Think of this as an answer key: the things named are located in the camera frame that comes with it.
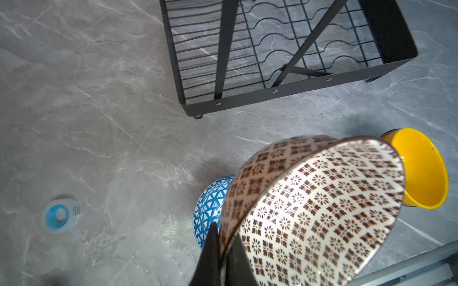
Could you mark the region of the blue triangle patterned bowl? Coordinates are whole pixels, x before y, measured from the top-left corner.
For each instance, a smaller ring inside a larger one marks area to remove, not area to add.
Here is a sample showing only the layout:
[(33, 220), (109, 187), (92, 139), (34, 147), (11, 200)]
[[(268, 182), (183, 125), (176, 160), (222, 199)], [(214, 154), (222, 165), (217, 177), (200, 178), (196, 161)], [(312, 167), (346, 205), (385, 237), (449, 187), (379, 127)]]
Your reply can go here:
[(211, 224), (221, 225), (221, 212), (227, 191), (234, 176), (217, 179), (205, 188), (200, 195), (193, 214), (193, 234), (196, 243), (203, 249)]

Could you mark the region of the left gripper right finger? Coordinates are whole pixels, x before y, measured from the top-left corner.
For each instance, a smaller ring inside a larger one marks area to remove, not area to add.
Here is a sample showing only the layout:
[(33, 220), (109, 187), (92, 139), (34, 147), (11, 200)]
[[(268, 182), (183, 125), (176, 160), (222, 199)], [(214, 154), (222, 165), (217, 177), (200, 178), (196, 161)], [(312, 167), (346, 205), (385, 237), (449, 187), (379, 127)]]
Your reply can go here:
[(225, 286), (258, 286), (239, 234), (226, 258)]

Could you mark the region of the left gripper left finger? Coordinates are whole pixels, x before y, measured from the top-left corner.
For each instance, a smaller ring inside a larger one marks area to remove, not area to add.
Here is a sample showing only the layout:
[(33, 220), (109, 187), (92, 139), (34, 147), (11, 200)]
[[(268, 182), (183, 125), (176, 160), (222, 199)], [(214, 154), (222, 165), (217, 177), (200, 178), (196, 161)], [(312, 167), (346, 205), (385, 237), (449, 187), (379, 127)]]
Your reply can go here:
[(205, 244), (189, 286), (220, 286), (219, 239), (217, 224), (210, 224)]

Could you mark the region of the brown floral patterned bowl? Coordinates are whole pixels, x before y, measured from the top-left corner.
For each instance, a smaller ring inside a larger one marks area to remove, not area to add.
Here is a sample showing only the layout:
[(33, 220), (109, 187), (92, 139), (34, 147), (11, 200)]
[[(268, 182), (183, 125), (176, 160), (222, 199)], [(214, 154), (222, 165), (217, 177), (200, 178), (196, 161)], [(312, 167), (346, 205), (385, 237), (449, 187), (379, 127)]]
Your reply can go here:
[(301, 136), (267, 145), (225, 197), (220, 259), (240, 237), (262, 286), (344, 286), (396, 223), (406, 183), (395, 148), (372, 136)]

